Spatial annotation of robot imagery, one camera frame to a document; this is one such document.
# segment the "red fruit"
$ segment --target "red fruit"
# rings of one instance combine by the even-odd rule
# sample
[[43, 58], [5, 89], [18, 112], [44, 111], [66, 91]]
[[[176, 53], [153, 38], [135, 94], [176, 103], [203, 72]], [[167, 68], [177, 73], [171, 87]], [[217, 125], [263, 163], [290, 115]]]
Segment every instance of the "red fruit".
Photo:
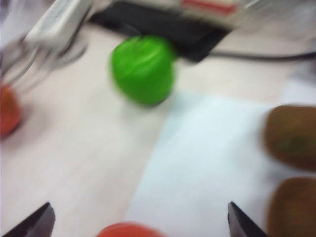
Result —
[[97, 237], [165, 237], [149, 227], [129, 222], [117, 223], [103, 229]]
[[1, 86], [0, 90], [1, 104], [1, 137], [8, 135], [20, 122], [21, 110], [16, 100], [15, 94], [7, 86]]

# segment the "kiwi fruit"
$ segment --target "kiwi fruit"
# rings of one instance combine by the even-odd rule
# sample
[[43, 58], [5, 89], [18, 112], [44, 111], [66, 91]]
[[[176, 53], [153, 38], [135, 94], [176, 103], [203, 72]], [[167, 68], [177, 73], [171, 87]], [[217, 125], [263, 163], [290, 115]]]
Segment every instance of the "kiwi fruit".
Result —
[[278, 106], [268, 115], [265, 146], [277, 160], [316, 171], [316, 108]]
[[276, 190], [268, 213], [270, 237], [316, 237], [316, 178], [291, 178]]

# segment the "metal object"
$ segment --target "metal object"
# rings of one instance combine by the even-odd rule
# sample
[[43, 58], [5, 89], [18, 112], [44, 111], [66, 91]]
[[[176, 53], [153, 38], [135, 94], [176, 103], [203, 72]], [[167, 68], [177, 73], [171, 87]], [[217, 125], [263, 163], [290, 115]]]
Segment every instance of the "metal object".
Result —
[[231, 237], [268, 237], [234, 202], [228, 205]]
[[54, 209], [48, 202], [3, 237], [50, 237], [54, 223]]

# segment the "green ball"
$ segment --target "green ball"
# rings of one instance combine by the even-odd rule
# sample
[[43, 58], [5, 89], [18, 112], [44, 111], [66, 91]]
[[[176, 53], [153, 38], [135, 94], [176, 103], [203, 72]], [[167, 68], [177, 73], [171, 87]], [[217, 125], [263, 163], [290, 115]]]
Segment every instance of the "green ball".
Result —
[[112, 53], [114, 81], [132, 100], [157, 104], [172, 91], [174, 59], [174, 51], [166, 40], [155, 36], [132, 37]]

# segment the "white table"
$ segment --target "white table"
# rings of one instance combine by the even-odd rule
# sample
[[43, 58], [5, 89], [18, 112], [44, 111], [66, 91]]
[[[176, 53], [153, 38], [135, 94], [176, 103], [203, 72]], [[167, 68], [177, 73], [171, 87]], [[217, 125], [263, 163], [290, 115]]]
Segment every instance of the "white table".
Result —
[[[170, 110], [172, 96], [143, 108], [114, 89], [109, 56], [124, 36], [91, 25], [82, 33], [86, 54], [21, 95], [23, 122], [1, 142], [1, 234], [47, 201], [53, 237], [95, 236], [122, 220]], [[217, 49], [296, 53], [308, 45], [237, 32]], [[207, 58], [177, 67], [175, 91], [275, 102], [295, 63]]]

